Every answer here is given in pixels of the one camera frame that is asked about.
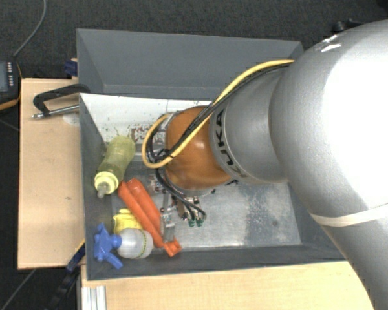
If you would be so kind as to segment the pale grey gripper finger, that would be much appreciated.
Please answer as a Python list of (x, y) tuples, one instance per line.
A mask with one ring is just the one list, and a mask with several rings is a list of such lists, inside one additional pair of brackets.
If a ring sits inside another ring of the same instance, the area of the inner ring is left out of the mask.
[(161, 215), (161, 234), (163, 242), (172, 242), (175, 237), (175, 222), (172, 214)]

